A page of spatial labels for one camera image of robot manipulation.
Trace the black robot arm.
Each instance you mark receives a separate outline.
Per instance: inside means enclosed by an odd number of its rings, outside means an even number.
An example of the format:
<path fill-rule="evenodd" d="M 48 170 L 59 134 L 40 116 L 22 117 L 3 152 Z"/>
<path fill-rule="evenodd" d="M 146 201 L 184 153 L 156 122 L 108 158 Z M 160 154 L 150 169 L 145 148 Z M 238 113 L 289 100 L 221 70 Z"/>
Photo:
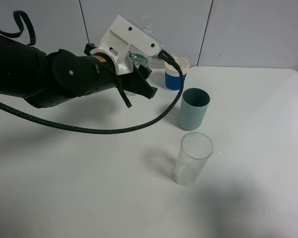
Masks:
<path fill-rule="evenodd" d="M 36 108 L 49 108 L 71 99 L 117 88 L 151 99 L 157 88 L 148 84 L 151 70 L 141 66 L 118 76 L 109 56 L 75 56 L 66 50 L 46 54 L 1 35 L 0 94 L 23 98 Z"/>

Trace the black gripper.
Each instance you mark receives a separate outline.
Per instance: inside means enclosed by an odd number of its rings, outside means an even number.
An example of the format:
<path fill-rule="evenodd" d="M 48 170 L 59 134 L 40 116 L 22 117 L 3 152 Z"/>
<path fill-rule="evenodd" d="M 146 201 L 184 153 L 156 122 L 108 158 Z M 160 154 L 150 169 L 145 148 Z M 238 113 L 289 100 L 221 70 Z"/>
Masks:
<path fill-rule="evenodd" d="M 133 72 L 123 78 L 115 72 L 115 65 L 104 53 L 95 56 L 76 56 L 59 49 L 46 56 L 47 77 L 51 95 L 48 105 L 55 106 L 71 99 L 116 88 L 128 108 L 132 106 L 125 91 L 151 99 L 157 88 L 147 79 L 152 70 L 143 65 L 133 65 Z"/>

